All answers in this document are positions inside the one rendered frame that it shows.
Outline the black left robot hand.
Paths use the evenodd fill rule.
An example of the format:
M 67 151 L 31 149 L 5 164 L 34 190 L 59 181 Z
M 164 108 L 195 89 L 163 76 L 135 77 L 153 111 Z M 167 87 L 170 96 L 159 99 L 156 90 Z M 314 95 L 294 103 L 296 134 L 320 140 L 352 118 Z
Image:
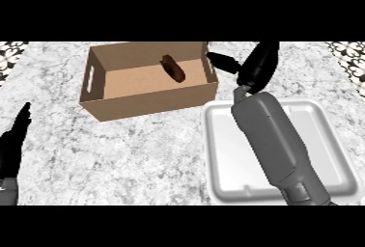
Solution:
M 27 103 L 18 113 L 12 129 L 0 135 L 0 179 L 18 177 L 21 147 L 30 123 L 30 103 Z

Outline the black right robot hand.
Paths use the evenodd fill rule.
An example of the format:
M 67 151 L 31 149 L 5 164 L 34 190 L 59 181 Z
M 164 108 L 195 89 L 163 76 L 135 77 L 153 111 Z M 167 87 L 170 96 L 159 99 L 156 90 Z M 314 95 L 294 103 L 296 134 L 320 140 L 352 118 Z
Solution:
M 209 52 L 207 58 L 216 69 L 238 74 L 237 84 L 249 86 L 249 93 L 253 95 L 263 90 L 275 73 L 278 51 L 278 41 L 262 41 L 243 64 L 232 57 L 216 52 Z

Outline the brown sweet potato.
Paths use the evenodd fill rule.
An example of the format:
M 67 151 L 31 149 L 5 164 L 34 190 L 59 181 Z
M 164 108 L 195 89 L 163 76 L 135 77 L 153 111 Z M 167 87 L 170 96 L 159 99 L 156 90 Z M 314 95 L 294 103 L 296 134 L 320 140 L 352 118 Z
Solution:
M 182 83 L 185 81 L 185 72 L 170 55 L 163 56 L 160 64 L 175 81 Z

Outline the brown cardboard box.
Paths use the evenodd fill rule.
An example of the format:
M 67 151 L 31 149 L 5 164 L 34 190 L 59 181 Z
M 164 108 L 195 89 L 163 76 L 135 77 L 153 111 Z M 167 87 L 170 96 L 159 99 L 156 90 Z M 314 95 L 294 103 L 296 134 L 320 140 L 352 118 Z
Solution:
M 163 69 L 164 55 L 182 67 L 182 83 Z M 102 122 L 200 106 L 218 87 L 203 41 L 132 41 L 89 50 L 80 104 Z

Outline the white plastic tray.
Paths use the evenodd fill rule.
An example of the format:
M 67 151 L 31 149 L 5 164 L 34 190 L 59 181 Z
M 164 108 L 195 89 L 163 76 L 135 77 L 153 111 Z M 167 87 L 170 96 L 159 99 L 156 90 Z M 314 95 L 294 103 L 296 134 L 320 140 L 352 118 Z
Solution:
M 357 173 L 345 145 L 320 101 L 306 97 L 280 100 L 302 135 L 315 172 L 333 202 L 352 205 L 365 198 L 365 182 Z M 207 188 L 213 202 L 234 206 L 283 206 L 280 190 L 263 174 L 247 137 L 231 115 L 229 100 L 203 109 Z

